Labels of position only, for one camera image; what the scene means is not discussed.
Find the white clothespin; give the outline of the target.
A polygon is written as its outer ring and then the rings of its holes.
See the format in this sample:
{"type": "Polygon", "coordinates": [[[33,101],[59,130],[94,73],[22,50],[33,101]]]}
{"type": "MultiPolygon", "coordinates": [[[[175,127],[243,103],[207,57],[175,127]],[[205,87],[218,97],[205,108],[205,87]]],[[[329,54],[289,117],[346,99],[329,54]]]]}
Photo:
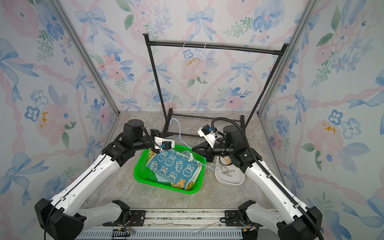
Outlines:
{"type": "Polygon", "coordinates": [[[195,158],[191,152],[188,152],[188,161],[190,163],[195,163],[195,158]]]}

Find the white wire hanger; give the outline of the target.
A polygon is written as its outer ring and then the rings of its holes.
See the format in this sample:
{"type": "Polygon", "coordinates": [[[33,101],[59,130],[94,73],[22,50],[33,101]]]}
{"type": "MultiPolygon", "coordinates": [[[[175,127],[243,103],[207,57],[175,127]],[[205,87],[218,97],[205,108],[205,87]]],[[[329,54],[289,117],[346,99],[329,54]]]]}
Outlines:
{"type": "Polygon", "coordinates": [[[180,76],[177,78],[177,86],[175,87],[172,93],[169,105],[172,105],[175,102],[174,97],[176,95],[176,91],[181,85],[181,80],[183,79],[186,68],[192,65],[194,62],[196,62],[196,59],[194,58],[194,54],[190,50],[185,51],[185,46],[186,46],[186,42],[183,43],[183,49],[182,49],[182,54],[184,56],[184,60],[183,60],[184,68],[182,69],[182,73],[180,74],[180,76]]]}

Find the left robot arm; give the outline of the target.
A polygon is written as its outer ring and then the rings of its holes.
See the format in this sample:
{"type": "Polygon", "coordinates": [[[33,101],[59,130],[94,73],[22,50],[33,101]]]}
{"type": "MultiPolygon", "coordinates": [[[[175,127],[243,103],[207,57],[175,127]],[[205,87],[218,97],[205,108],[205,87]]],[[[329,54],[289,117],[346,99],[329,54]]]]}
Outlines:
{"type": "Polygon", "coordinates": [[[44,237],[74,240],[81,232],[104,223],[125,227],[132,219],[130,207],[121,200],[95,208],[83,209],[85,200],[112,173],[121,168],[137,151],[154,149],[160,131],[147,131],[141,120],[129,120],[124,130],[109,143],[94,161],[68,187],[51,199],[42,198],[35,211],[44,237]]]}

